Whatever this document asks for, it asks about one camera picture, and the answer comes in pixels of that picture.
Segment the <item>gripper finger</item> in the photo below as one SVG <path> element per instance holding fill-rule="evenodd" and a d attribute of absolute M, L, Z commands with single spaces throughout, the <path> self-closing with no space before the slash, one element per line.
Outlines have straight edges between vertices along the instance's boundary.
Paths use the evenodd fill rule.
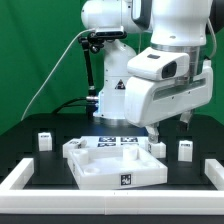
<path fill-rule="evenodd" d="M 156 124 L 152 124 L 146 127 L 148 132 L 148 140 L 151 143 L 157 143 L 159 139 L 158 126 Z"/>
<path fill-rule="evenodd" d="M 180 120 L 178 122 L 178 130 L 180 132 L 186 132 L 189 129 L 189 125 L 193 116 L 193 111 L 189 110 L 183 112 L 180 116 Z"/>

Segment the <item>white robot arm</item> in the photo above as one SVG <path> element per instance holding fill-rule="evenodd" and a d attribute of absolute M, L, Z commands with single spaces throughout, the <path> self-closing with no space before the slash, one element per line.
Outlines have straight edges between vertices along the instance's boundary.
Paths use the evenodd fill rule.
<path fill-rule="evenodd" d="M 91 33 L 83 48 L 104 51 L 104 86 L 94 120 L 144 127 L 158 141 L 159 123 L 212 97 L 206 35 L 224 28 L 224 0 L 88 0 L 81 12 Z"/>

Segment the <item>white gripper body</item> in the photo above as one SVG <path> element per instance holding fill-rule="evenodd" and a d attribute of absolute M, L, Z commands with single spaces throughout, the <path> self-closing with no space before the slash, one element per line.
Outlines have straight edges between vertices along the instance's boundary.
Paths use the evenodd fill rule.
<path fill-rule="evenodd" d="M 212 97 L 213 70 L 204 64 L 189 85 L 175 86 L 175 80 L 153 82 L 131 77 L 126 85 L 124 113 L 127 121 L 146 127 L 207 104 Z"/>

